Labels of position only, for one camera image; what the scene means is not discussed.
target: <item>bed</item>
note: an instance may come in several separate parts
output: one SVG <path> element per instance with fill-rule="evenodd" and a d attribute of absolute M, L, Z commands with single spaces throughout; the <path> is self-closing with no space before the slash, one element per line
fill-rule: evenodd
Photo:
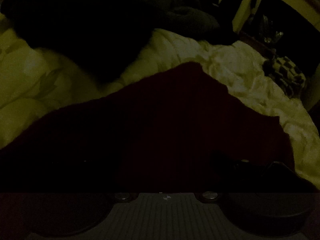
<path fill-rule="evenodd" d="M 265 58 L 247 44 L 237 41 L 231 46 L 213 46 L 156 29 L 119 79 L 98 85 L 63 55 L 31 49 L 3 15 L 0 19 L 0 148 L 54 109 L 105 97 L 145 77 L 194 61 L 247 107 L 280 117 L 290 136 L 296 172 L 320 188 L 320 138 L 315 125 L 299 99 L 287 98 L 264 76 Z"/>

